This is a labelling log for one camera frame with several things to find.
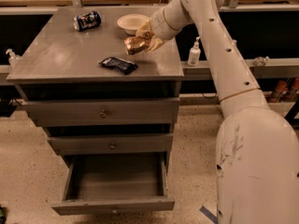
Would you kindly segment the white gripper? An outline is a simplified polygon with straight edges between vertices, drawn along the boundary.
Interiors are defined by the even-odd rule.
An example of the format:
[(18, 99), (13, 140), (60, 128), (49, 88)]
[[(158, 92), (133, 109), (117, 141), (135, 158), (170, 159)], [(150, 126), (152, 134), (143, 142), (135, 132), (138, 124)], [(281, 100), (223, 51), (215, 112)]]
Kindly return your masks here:
[(164, 44), (164, 40), (172, 39), (181, 31), (179, 11), (180, 7), (161, 7), (137, 29), (136, 36), (152, 38), (146, 52), (155, 51)]

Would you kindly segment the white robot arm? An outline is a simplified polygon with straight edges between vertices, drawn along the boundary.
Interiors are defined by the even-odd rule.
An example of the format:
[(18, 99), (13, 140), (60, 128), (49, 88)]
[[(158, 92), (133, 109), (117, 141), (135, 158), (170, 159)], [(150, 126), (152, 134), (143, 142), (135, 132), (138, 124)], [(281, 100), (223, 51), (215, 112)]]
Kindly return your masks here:
[(150, 18), (152, 49), (195, 24), (221, 103), (219, 224), (299, 224), (299, 140), (269, 108), (219, 16), (223, 0), (172, 0)]

